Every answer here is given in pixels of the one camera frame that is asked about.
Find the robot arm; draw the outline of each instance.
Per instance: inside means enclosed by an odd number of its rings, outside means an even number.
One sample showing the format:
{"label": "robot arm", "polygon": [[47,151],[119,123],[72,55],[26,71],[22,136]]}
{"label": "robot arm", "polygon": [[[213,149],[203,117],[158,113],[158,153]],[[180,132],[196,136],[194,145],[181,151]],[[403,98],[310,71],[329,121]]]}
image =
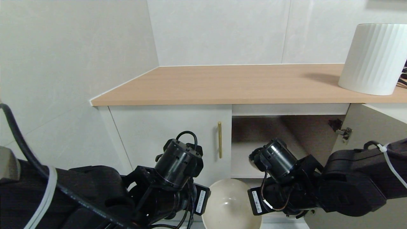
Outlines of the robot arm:
{"label": "robot arm", "polygon": [[[17,143],[28,161],[17,160],[10,149],[0,147],[0,198],[2,228],[24,228],[39,207],[47,186],[48,168],[39,163],[25,143],[9,107],[0,104]],[[179,141],[191,134],[195,142]],[[204,167],[202,147],[194,133],[184,131],[169,139],[164,153],[156,157],[154,168],[137,166],[121,176],[107,166],[86,166],[57,170],[57,189],[38,228],[143,228],[178,229],[190,212],[205,212],[209,188],[195,184]],[[136,185],[128,191],[129,186]],[[185,210],[178,226],[154,224],[172,219]]]}
{"label": "robot arm", "polygon": [[[282,140],[274,139],[256,149],[249,159],[271,177],[261,187],[248,190],[254,215],[282,211],[300,218],[309,210],[322,208],[347,216],[376,211],[387,199],[407,196],[379,148],[370,141],[362,150],[340,150],[331,154],[323,167],[312,155],[300,160]],[[407,179],[407,139],[388,145],[392,166]]]}

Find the cabinet hinge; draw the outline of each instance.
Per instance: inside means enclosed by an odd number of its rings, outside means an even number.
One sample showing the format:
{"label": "cabinet hinge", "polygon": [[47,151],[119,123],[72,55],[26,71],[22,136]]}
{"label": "cabinet hinge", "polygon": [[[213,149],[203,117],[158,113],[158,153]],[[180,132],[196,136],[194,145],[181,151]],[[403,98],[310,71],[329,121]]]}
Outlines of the cabinet hinge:
{"label": "cabinet hinge", "polygon": [[328,120],[329,126],[335,133],[342,135],[342,142],[346,145],[348,144],[349,138],[352,134],[352,129],[349,127],[342,129],[342,123],[343,122],[340,119]]}

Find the gold cabinet handle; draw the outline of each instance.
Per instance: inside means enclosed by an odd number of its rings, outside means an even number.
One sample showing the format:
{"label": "gold cabinet handle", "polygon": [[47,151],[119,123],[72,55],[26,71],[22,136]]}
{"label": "gold cabinet handle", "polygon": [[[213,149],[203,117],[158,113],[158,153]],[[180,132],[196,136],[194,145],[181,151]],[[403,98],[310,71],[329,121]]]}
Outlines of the gold cabinet handle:
{"label": "gold cabinet handle", "polygon": [[222,158],[222,122],[218,122],[219,158]]}

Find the white wall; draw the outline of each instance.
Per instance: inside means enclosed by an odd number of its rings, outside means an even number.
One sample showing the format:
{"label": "white wall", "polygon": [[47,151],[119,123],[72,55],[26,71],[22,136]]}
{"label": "white wall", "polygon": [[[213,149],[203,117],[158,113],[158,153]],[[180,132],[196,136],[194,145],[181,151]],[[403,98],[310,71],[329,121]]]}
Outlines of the white wall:
{"label": "white wall", "polygon": [[1,98],[41,162],[123,170],[89,99],[158,66],[147,2],[2,1],[0,34]]}
{"label": "white wall", "polygon": [[149,0],[160,66],[344,63],[361,23],[407,23],[406,0]]}

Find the barcode sticker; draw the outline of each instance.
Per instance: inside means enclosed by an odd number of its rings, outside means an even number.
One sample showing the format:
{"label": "barcode sticker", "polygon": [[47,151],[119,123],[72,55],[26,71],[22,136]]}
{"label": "barcode sticker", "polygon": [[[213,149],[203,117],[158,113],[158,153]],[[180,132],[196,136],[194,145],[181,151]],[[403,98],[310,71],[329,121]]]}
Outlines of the barcode sticker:
{"label": "barcode sticker", "polygon": [[198,205],[197,205],[198,213],[201,213],[201,211],[202,211],[202,205],[203,205],[203,202],[205,199],[205,194],[206,194],[206,191],[201,190],[201,193],[199,194]]}
{"label": "barcode sticker", "polygon": [[260,202],[258,201],[257,192],[252,191],[252,195],[253,195],[253,199],[254,199],[254,204],[256,205],[257,213],[261,213],[262,210],[261,210]]}

